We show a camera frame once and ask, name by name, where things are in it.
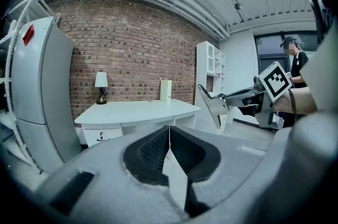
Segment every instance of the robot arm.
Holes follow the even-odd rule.
[[[202,85],[197,88],[218,129],[221,127],[220,115],[227,114],[229,107],[238,107],[243,115],[255,117],[260,127],[273,127],[273,105],[292,86],[289,78],[290,74],[275,61],[253,78],[253,87],[230,95],[211,97]]]

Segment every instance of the black cap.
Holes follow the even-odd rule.
[[[287,44],[290,44],[291,42],[295,42],[296,43],[296,39],[294,39],[291,36],[285,37],[285,39],[282,41],[282,43],[280,44],[280,47],[283,47]]]

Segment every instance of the brick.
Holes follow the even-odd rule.
[[[107,100],[159,99],[161,80],[172,80],[172,98],[193,103],[195,46],[214,41],[189,21],[136,0],[47,1],[61,13],[60,29],[74,41],[74,119],[98,98],[97,71],[107,72]]]

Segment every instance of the lamp base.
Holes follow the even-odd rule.
[[[98,104],[98,105],[104,105],[106,103],[107,103],[107,101],[105,101],[103,97],[100,97],[96,100],[96,104]]]

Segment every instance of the black cable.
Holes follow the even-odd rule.
[[[293,112],[294,112],[295,123],[296,123],[296,121],[297,121],[297,117],[296,117],[296,114],[297,114],[296,101],[295,101],[294,94],[292,93],[292,91],[291,91],[290,89],[289,89],[289,94],[290,94],[292,110],[293,110]]]

